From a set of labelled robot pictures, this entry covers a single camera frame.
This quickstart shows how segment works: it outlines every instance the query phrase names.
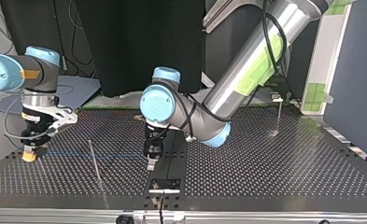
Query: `blue joint cover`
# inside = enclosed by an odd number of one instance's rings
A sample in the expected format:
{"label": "blue joint cover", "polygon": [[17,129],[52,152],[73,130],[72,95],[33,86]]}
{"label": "blue joint cover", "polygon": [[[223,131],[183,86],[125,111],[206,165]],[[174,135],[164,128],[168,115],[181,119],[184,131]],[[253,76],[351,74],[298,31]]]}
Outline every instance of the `blue joint cover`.
{"label": "blue joint cover", "polygon": [[60,66],[60,54],[57,51],[51,49],[43,49],[40,47],[30,46],[26,48],[25,55],[36,57],[49,63],[53,63]]}
{"label": "blue joint cover", "polygon": [[153,73],[153,78],[155,77],[164,78],[170,81],[175,81],[177,83],[180,83],[180,73],[173,68],[156,67]]}
{"label": "blue joint cover", "polygon": [[223,130],[221,130],[221,132],[218,133],[218,135],[216,135],[210,140],[202,141],[201,143],[204,143],[205,145],[210,147],[220,147],[227,140],[227,137],[229,136],[231,130],[232,130],[231,124],[226,123]]}
{"label": "blue joint cover", "polygon": [[140,99],[140,111],[151,121],[166,121],[175,112],[174,95],[161,85],[151,85],[145,89]]}
{"label": "blue joint cover", "polygon": [[0,91],[14,91],[25,79],[21,76],[22,66],[13,58],[0,54]]}

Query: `silver arm tube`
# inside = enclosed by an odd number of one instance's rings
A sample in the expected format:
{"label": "silver arm tube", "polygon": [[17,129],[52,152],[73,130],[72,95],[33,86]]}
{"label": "silver arm tube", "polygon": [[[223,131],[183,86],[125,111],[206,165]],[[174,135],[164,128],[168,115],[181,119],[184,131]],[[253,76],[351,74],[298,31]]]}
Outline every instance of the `silver arm tube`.
{"label": "silver arm tube", "polygon": [[[322,10],[313,1],[278,0],[270,10],[270,14],[282,26],[288,45],[310,21],[321,17]],[[278,60],[282,53],[282,38],[271,22],[268,25],[268,33],[275,58]],[[274,72],[262,27],[258,25],[219,83],[206,96],[204,104],[215,115],[224,119],[230,118],[256,87],[263,85]]]}
{"label": "silver arm tube", "polygon": [[[270,14],[283,28],[288,41],[287,47],[310,21],[320,18],[331,3],[332,0],[277,0]],[[268,25],[268,34],[278,60],[282,56],[283,39],[271,23]],[[257,86],[263,85],[275,71],[262,27],[259,25],[222,79],[206,96],[203,103],[205,108],[194,107],[195,102],[176,95],[180,79],[178,71],[166,69],[163,71],[165,73],[159,72],[156,69],[153,76],[157,83],[147,88],[141,99],[140,108],[145,117],[151,121],[167,122],[180,127],[183,132],[192,134],[204,144],[219,147],[231,130],[230,123],[224,120],[229,119]],[[188,119],[191,121],[191,128],[188,124],[182,125]]]}

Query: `small metal part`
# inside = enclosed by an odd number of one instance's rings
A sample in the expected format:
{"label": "small metal part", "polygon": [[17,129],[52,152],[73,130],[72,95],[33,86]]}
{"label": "small metal part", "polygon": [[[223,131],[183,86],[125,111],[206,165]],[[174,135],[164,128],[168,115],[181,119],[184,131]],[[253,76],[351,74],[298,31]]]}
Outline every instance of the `small metal part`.
{"label": "small metal part", "polygon": [[152,179],[148,192],[165,194],[180,193],[180,183],[180,179]]}
{"label": "small metal part", "polygon": [[148,156],[148,171],[154,171],[157,161],[158,159],[152,159],[150,156]]}
{"label": "small metal part", "polygon": [[203,19],[205,31],[210,34],[237,8],[244,5],[255,5],[261,8],[262,0],[218,0]]}
{"label": "small metal part", "polygon": [[215,86],[215,82],[213,82],[204,72],[201,75],[201,82],[208,88],[211,89]]}
{"label": "small metal part", "polygon": [[279,94],[279,92],[276,92],[276,91],[270,92],[270,97],[271,97],[271,100],[274,103],[283,102],[282,96],[281,96],[281,94]]}
{"label": "small metal part", "polygon": [[95,167],[96,175],[98,177],[98,180],[102,181],[101,175],[99,174],[98,163],[96,162],[95,152],[93,151],[93,146],[92,146],[92,141],[91,140],[88,140],[88,146],[90,147],[90,151],[91,151],[91,154],[92,154],[93,166]]}
{"label": "small metal part", "polygon": [[334,98],[330,96],[328,93],[325,92],[325,99],[324,102],[327,104],[332,104],[334,101]]}
{"label": "small metal part", "polygon": [[134,119],[139,120],[139,121],[146,121],[146,118],[143,115],[135,115]]}

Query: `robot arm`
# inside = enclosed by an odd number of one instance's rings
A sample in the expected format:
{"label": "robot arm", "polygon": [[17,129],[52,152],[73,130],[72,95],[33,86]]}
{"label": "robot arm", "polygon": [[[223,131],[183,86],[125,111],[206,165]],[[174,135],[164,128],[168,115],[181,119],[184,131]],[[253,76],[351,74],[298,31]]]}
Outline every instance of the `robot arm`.
{"label": "robot arm", "polygon": [[[277,21],[266,26],[271,48],[278,60],[313,20],[321,18],[333,0],[276,0],[269,17]],[[235,57],[223,77],[199,104],[176,93],[180,81],[177,70],[158,67],[141,98],[140,109],[147,119],[144,153],[151,170],[162,155],[162,140],[169,128],[183,131],[189,138],[219,147],[231,131],[228,120],[244,100],[275,72],[270,60],[264,29],[260,25]]]}
{"label": "robot arm", "polygon": [[15,136],[5,124],[5,131],[23,142],[25,161],[34,161],[36,152],[53,135],[78,120],[72,109],[59,105],[59,71],[60,55],[53,50],[28,47],[25,55],[0,54],[0,91],[23,88],[21,115],[26,129],[21,136]]}

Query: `green tape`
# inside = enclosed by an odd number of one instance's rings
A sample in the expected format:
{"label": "green tape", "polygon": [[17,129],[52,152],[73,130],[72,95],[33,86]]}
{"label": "green tape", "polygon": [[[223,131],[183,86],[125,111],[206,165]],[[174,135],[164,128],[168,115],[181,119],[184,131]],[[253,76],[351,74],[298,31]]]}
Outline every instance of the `green tape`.
{"label": "green tape", "polygon": [[319,112],[325,99],[326,84],[309,83],[304,99],[303,110]]}
{"label": "green tape", "polygon": [[346,11],[346,5],[348,5],[348,0],[335,0],[326,11],[325,15],[343,15]]}
{"label": "green tape", "polygon": [[[271,46],[275,55],[275,59],[278,60],[282,54],[283,41],[279,35],[274,35],[270,38]],[[273,63],[271,62],[268,48],[264,45],[259,57],[250,66],[249,70],[239,80],[235,86],[235,91],[249,96],[258,85],[264,85],[264,83],[274,74]]]}

